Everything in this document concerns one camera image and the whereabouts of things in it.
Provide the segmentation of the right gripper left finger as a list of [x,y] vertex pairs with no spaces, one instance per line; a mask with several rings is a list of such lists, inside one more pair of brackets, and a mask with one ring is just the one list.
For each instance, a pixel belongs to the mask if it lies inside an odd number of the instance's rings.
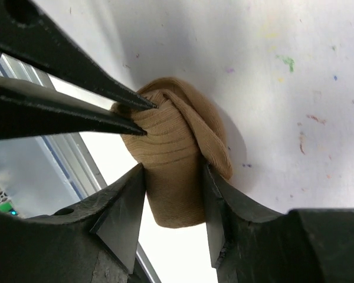
[[0,212],[0,282],[145,282],[136,258],[142,165],[53,215]]

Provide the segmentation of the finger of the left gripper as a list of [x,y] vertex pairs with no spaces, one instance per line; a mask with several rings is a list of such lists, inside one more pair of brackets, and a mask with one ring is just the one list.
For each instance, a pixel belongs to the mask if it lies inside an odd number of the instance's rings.
[[0,140],[82,131],[146,134],[109,110],[29,81],[0,77]]
[[156,108],[109,76],[34,1],[0,0],[0,52],[131,108]]

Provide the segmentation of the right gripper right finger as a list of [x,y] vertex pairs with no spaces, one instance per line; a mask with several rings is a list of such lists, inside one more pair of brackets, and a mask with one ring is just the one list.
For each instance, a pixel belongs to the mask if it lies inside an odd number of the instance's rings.
[[354,282],[354,209],[271,210],[203,167],[211,265],[219,282]]

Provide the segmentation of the tan brown sock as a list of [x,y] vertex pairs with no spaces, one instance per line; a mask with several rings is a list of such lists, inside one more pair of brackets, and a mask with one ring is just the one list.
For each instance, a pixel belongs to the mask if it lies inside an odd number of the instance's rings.
[[139,111],[114,103],[111,111],[131,119],[146,132],[144,136],[123,134],[121,138],[145,169],[154,220],[171,229],[202,224],[202,162],[207,161],[225,180],[233,174],[219,113],[195,87],[175,77],[153,80],[138,93],[157,107]]

